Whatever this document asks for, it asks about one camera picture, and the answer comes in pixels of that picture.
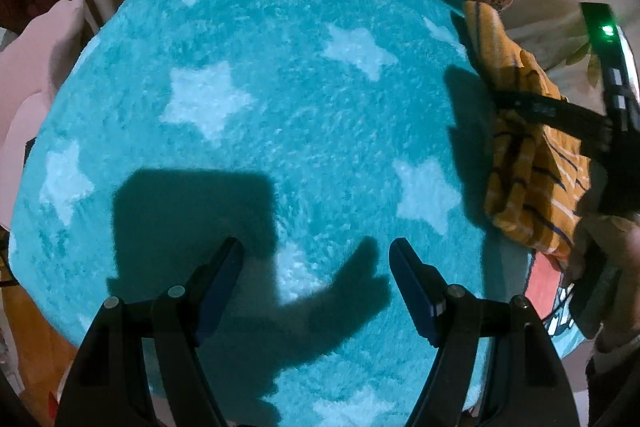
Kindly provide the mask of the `person's right hand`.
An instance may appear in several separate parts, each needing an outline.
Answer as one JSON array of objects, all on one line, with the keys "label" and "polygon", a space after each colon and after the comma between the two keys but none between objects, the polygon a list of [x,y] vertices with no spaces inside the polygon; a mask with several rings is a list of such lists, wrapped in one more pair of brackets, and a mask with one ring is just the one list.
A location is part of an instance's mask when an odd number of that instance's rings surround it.
[{"label": "person's right hand", "polygon": [[603,317],[599,349],[610,352],[639,335],[639,225],[623,217],[589,213],[579,220],[570,258],[572,277],[582,275],[582,257],[597,245],[606,260],[620,270],[610,311]]}]

